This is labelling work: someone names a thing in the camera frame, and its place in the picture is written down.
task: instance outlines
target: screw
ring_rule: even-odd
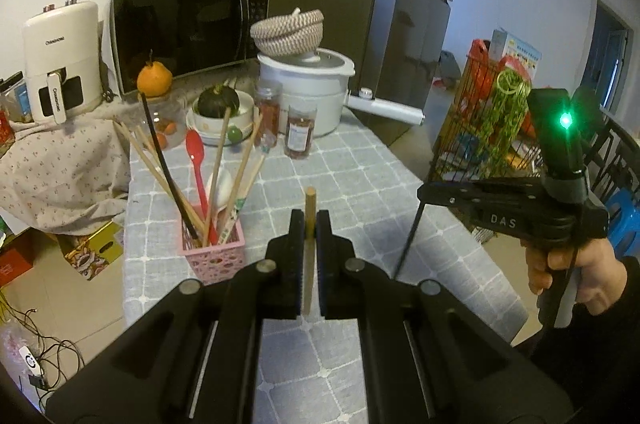
[[[427,279],[420,283],[420,290],[427,296],[435,296],[440,294],[440,284],[432,279]]]
[[[351,273],[359,273],[364,269],[364,260],[361,260],[360,258],[350,258],[344,262],[344,267]]]
[[[272,271],[275,271],[276,267],[277,267],[276,263],[273,260],[270,260],[269,258],[260,260],[258,263],[255,264],[255,268],[258,270],[258,273],[263,273],[263,274],[269,274]]]
[[[180,282],[180,286],[178,289],[180,290],[180,294],[184,294],[185,296],[195,294],[202,287],[202,283],[198,280],[190,278],[186,279],[183,282]]]

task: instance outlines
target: green lime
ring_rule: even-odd
[[[229,138],[231,144],[238,144],[242,141],[242,130],[238,127],[229,127],[226,131],[226,136]]]

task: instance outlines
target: yellow box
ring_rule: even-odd
[[[109,222],[85,237],[59,235],[60,249],[71,266],[85,279],[92,280],[124,251],[124,230]]]

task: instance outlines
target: hand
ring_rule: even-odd
[[[526,248],[529,267],[529,288],[536,295],[551,287],[552,276],[547,269],[564,271],[571,266],[574,250],[571,247],[548,252],[534,248],[529,242],[520,241]],[[583,303],[589,314],[602,314],[613,305],[626,286],[626,268],[616,260],[613,247],[607,239],[588,242],[578,252],[575,266],[582,269],[576,302]]]

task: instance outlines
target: food package box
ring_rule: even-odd
[[[31,232],[25,231],[6,244],[0,251],[0,287],[33,266]]]
[[[71,266],[85,279],[92,280],[124,250],[124,230],[109,222],[85,237],[59,236],[60,249]]]
[[[542,59],[542,53],[539,50],[516,38],[510,32],[496,29],[489,46],[489,59],[500,61],[503,56],[513,56],[520,60],[524,68],[529,71],[529,77],[532,81]]]

